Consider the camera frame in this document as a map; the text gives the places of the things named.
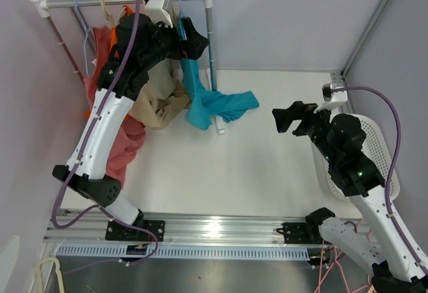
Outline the beige t shirt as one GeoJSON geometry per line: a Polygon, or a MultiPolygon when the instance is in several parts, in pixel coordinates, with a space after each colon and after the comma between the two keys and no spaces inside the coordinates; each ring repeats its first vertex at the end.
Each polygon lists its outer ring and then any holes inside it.
{"type": "Polygon", "coordinates": [[[165,59],[149,70],[148,82],[128,113],[149,129],[163,129],[182,110],[190,109],[191,99],[182,82],[173,74],[177,64],[165,59]]]}

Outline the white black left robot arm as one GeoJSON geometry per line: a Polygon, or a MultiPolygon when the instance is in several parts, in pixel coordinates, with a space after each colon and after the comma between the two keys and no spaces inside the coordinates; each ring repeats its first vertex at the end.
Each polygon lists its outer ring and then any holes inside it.
{"type": "Polygon", "coordinates": [[[121,224],[120,232],[129,240],[143,235],[141,211],[122,194],[122,183],[106,174],[110,151],[124,119],[148,82],[148,71],[165,59],[197,60],[209,40],[201,35],[190,17],[180,17],[178,25],[152,22],[134,13],[120,20],[117,42],[102,66],[96,84],[92,110],[75,152],[64,165],[56,165],[52,175],[61,181],[51,221],[58,229],[56,214],[66,188],[93,202],[112,221],[121,224]]]}

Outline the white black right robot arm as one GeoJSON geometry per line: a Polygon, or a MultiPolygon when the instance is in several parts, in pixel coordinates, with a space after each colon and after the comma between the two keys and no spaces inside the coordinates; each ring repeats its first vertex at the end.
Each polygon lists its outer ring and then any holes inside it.
{"type": "Polygon", "coordinates": [[[293,135],[309,137],[328,163],[330,178],[360,211],[376,241],[370,243],[325,207],[306,216],[306,238],[314,243],[325,240],[342,250],[371,276],[377,292],[426,292],[427,256],[413,257],[395,229],[393,220],[399,215],[387,211],[385,180],[362,151],[366,134],[360,120],[317,107],[297,101],[287,109],[274,108],[277,131],[286,132],[299,121],[293,135]]]}

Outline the teal t shirt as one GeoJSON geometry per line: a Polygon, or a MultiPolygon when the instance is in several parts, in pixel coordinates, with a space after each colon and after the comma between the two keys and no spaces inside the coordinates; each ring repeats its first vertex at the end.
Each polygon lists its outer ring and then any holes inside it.
{"type": "Polygon", "coordinates": [[[238,120],[247,110],[259,107],[259,102],[251,91],[223,94],[206,89],[201,83],[196,60],[183,59],[180,66],[183,71],[182,84],[191,100],[185,119],[195,128],[207,130],[214,116],[222,117],[226,123],[238,120]]]}

